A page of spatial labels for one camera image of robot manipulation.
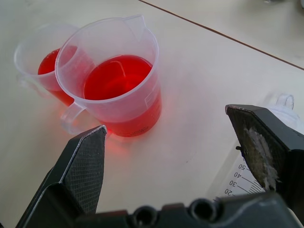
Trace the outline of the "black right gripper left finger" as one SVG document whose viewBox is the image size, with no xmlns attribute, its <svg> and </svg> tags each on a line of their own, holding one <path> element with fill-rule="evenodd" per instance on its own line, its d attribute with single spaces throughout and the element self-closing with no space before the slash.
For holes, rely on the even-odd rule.
<svg viewBox="0 0 304 228">
<path fill-rule="evenodd" d="M 104 125 L 70 139 L 47 173 L 16 228 L 74 228 L 94 214 L 104 178 Z"/>
</svg>

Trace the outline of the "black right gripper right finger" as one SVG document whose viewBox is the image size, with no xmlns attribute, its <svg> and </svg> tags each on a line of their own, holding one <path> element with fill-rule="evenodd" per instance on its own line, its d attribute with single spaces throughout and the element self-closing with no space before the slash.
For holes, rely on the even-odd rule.
<svg viewBox="0 0 304 228">
<path fill-rule="evenodd" d="M 225 112 L 257 182 L 291 209 L 304 209 L 304 135 L 263 107 L 228 104 Z"/>
</svg>

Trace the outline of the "large plastic jug red liquid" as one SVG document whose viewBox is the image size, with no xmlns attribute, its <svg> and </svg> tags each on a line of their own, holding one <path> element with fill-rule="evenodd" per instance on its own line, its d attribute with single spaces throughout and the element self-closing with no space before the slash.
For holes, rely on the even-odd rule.
<svg viewBox="0 0 304 228">
<path fill-rule="evenodd" d="M 89 112 L 112 133 L 134 137 L 151 130 L 161 111 L 159 47 L 144 17 L 109 18 L 77 30 L 61 47 L 55 75 L 73 103 L 61 116 L 69 133 Z"/>
</svg>

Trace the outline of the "small clear measuring cup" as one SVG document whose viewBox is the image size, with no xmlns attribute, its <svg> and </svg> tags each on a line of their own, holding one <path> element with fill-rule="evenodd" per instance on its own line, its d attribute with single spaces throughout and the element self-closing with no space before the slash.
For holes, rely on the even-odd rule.
<svg viewBox="0 0 304 228">
<path fill-rule="evenodd" d="M 54 96 L 69 106 L 74 99 L 60 87 L 55 76 L 55 61 L 60 48 L 78 30 L 67 23 L 47 24 L 21 41 L 14 54 L 18 82 L 42 97 Z"/>
</svg>

